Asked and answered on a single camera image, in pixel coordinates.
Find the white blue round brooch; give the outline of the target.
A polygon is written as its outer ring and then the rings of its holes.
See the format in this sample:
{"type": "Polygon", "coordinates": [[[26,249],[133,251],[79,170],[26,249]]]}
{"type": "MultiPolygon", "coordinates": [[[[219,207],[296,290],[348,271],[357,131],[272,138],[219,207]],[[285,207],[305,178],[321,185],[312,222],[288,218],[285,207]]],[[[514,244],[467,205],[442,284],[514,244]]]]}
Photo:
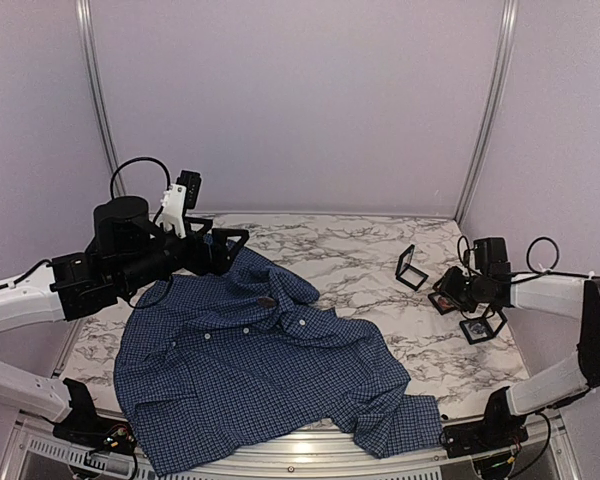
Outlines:
{"type": "Polygon", "coordinates": [[[476,335],[483,335],[485,333],[485,328],[482,324],[476,323],[471,326],[471,331],[476,335]]]}

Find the blue checked shirt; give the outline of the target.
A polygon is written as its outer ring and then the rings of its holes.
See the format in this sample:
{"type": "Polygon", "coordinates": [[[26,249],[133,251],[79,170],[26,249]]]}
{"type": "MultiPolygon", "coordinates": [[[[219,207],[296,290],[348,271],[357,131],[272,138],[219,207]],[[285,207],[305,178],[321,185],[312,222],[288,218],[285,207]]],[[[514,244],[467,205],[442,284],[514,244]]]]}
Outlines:
{"type": "Polygon", "coordinates": [[[409,374],[374,323],[319,309],[319,296],[243,248],[224,275],[178,275],[141,297],[113,381],[158,475],[324,419],[377,458],[436,446],[436,399],[407,393],[409,374]]]}

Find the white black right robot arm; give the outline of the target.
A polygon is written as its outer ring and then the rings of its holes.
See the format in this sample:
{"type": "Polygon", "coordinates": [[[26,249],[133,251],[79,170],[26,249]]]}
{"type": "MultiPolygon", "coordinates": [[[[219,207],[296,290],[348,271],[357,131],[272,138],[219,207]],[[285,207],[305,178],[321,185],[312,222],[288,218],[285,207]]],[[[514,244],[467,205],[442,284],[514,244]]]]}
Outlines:
{"type": "Polygon", "coordinates": [[[508,321],[531,372],[492,393],[475,438],[495,448],[514,419],[569,404],[600,388],[600,275],[551,270],[509,275],[450,268],[429,296],[441,314],[458,312],[471,344],[494,339],[508,321]]]}

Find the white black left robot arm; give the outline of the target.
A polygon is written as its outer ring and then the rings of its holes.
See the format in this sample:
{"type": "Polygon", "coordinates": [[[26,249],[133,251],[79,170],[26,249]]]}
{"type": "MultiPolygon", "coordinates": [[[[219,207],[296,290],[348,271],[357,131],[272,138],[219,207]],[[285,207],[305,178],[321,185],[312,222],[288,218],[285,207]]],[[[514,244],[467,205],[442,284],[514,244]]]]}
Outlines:
{"type": "MultiPolygon", "coordinates": [[[[171,284],[179,270],[226,273],[248,231],[189,217],[188,204],[178,190],[166,192],[156,221],[149,217],[148,202],[138,196],[97,206],[94,237],[85,251],[43,259],[0,282],[0,333],[92,316],[120,300],[131,301],[155,281],[171,284]]],[[[86,445],[106,436],[106,423],[79,381],[45,378],[0,361],[0,404],[66,424],[86,445]]]]}

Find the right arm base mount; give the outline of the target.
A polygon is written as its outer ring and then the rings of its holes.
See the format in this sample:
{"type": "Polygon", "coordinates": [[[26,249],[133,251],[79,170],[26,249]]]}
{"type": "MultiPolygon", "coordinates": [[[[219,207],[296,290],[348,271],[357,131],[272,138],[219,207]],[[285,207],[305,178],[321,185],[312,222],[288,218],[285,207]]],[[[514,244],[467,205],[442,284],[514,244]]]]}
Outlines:
{"type": "Polygon", "coordinates": [[[449,458],[474,455],[523,443],[528,439],[526,415],[514,415],[507,402],[508,387],[493,392],[483,418],[445,426],[439,437],[449,458]]]}

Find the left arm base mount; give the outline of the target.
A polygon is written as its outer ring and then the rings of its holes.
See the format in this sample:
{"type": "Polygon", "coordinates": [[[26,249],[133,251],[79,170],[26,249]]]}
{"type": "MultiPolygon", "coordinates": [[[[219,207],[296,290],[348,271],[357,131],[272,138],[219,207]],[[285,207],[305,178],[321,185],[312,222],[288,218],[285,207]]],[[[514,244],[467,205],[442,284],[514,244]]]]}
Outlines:
{"type": "Polygon", "coordinates": [[[68,388],[70,409],[62,421],[52,422],[56,438],[89,447],[93,453],[135,453],[137,440],[128,422],[100,416],[85,384],[69,378],[62,383],[68,388]]]}

